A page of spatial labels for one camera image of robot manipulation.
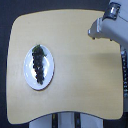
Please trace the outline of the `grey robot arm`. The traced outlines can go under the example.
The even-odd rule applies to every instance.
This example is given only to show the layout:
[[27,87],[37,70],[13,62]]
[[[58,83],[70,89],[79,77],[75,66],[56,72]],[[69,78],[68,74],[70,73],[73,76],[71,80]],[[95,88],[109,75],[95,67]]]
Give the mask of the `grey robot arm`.
[[128,49],[128,0],[110,0],[104,15],[88,30],[91,38],[108,38]]

